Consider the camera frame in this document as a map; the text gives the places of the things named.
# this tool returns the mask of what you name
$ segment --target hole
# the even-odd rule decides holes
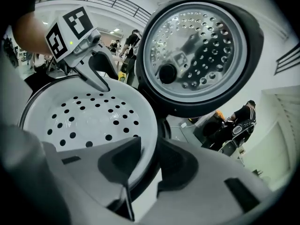
[[[108,140],[108,141],[110,141],[110,140],[113,139],[113,137],[112,137],[111,135],[106,135],[106,136],[105,136],[105,139]]]
[[[70,133],[70,138],[75,138],[76,137],[76,133]]]
[[[65,145],[66,145],[66,140],[61,140],[61,141],[60,141],[60,145],[61,145],[61,146],[65,146]]]
[[[92,147],[93,146],[93,143],[91,141],[88,141],[86,142],[85,146],[88,148],[88,147]]]

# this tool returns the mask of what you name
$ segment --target perforated steam plate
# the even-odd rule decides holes
[[[146,171],[156,146],[158,128],[148,101],[132,87],[104,77],[110,91],[101,93],[79,77],[47,85],[28,102],[21,127],[56,150],[100,146],[140,136],[142,157],[129,178],[134,186]]]
[[[246,64],[247,43],[239,23],[226,10],[190,2],[156,20],[143,52],[146,76],[160,94],[200,102],[224,93],[237,81]]]

